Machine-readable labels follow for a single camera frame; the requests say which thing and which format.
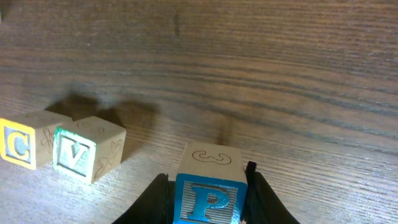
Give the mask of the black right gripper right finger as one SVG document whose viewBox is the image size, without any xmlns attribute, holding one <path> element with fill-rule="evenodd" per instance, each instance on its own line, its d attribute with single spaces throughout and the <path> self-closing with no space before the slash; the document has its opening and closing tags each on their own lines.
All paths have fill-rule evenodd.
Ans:
<svg viewBox="0 0 398 224">
<path fill-rule="evenodd" d="M 244 202 L 241 223 L 247 224 L 299 224 L 286 209 L 264 176 L 256 170 L 257 164 L 249 161 L 245 174 L 248 192 Z"/>
</svg>

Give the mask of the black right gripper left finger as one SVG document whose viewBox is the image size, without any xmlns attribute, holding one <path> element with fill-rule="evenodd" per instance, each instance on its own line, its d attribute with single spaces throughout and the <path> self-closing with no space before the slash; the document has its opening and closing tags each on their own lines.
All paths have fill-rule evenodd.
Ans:
<svg viewBox="0 0 398 224">
<path fill-rule="evenodd" d="M 145 191 L 113 224 L 172 224 L 175 182 L 158 174 Z"/>
</svg>

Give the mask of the blue P letter block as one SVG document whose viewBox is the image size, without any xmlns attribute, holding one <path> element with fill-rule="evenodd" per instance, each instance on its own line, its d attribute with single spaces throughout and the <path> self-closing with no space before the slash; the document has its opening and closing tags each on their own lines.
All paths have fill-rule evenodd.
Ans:
<svg viewBox="0 0 398 224">
<path fill-rule="evenodd" d="M 240 149 L 189 142 L 175 181 L 174 223 L 238 224 L 247 191 Z"/>
</svg>

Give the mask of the green V letter block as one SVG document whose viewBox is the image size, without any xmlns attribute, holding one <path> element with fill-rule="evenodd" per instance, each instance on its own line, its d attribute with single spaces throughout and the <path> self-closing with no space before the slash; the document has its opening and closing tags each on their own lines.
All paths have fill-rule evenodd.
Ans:
<svg viewBox="0 0 398 224">
<path fill-rule="evenodd" d="M 120 165 L 126 128 L 90 116 L 56 127 L 53 139 L 54 170 L 92 184 Z"/>
</svg>

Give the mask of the yellow C letter block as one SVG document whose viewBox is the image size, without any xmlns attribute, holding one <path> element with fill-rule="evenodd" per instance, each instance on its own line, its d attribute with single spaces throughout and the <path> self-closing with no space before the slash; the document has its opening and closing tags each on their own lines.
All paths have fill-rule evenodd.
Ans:
<svg viewBox="0 0 398 224">
<path fill-rule="evenodd" d="M 71 121 L 69 116 L 47 110 L 1 118 L 1 157 L 36 170 L 52 161 L 56 127 Z"/>
</svg>

